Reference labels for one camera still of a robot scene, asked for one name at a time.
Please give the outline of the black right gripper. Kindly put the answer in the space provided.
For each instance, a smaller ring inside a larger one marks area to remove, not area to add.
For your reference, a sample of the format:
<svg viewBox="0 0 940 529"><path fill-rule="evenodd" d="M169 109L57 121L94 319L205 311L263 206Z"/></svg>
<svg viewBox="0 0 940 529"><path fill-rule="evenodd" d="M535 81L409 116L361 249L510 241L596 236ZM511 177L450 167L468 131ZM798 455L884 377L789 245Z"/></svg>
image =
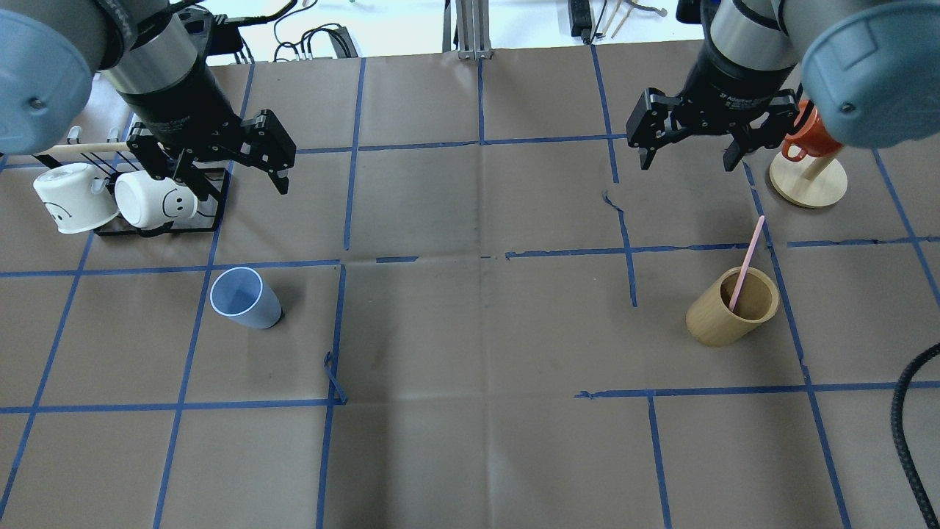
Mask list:
<svg viewBox="0 0 940 529"><path fill-rule="evenodd" d="M794 69L752 70L700 56L678 93L645 88L626 121L641 170L651 168L656 151L695 135L731 135L726 172L759 148L779 147L797 115L795 91L783 87Z"/></svg>

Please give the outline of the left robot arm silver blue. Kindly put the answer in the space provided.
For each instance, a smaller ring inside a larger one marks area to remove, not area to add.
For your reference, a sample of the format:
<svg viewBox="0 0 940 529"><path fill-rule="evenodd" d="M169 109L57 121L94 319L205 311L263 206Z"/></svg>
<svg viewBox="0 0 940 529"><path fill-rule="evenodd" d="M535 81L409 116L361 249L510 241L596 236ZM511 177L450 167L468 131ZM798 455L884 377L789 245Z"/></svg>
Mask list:
<svg viewBox="0 0 940 529"><path fill-rule="evenodd" d="M156 180L198 200L219 193L200 163L235 161L289 190L296 145L273 111L240 118L206 58L241 50L239 28L197 1L4 1L1 7L1 146L38 155L56 146L101 73L137 115L129 151Z"/></svg>

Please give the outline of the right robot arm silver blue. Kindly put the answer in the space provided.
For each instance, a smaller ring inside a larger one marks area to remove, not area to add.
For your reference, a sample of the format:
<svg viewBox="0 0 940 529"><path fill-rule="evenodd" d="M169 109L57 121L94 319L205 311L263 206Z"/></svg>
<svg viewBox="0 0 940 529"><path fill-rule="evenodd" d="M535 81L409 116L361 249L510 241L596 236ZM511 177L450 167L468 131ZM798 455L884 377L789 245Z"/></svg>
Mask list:
<svg viewBox="0 0 940 529"><path fill-rule="evenodd" d="M777 148L799 123L803 94L835 140L889 148L939 130L936 1L679 1L703 44L684 87L649 87L626 123L648 170L662 147L693 135L729 135L725 170Z"/></svg>

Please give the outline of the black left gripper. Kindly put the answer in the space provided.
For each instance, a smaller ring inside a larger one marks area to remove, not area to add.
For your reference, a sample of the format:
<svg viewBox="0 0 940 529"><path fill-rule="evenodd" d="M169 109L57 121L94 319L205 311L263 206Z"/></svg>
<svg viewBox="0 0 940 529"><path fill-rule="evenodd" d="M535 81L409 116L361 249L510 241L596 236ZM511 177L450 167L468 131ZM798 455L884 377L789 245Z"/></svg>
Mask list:
<svg viewBox="0 0 940 529"><path fill-rule="evenodd" d="M127 139L131 153L156 179L172 178L208 201L211 182L198 163L235 161L258 168L280 195L289 193L297 147L276 114L240 118L210 70L191 70L171 86L127 94L139 121Z"/></svg>

